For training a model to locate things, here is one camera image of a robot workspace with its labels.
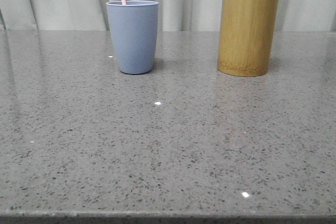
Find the blue plastic cup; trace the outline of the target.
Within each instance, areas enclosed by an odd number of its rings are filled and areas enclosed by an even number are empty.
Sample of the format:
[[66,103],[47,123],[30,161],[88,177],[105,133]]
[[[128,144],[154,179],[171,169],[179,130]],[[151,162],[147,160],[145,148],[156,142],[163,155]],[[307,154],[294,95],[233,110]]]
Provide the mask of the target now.
[[113,52],[118,67],[126,74],[152,70],[158,33],[159,2],[107,2]]

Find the bamboo cylinder holder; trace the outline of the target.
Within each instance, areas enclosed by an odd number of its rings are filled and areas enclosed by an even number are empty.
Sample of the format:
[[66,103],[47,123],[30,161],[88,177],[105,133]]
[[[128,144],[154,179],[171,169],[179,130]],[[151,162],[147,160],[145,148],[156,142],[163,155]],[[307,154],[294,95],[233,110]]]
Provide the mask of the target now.
[[217,69],[239,77],[267,73],[279,0],[223,0]]

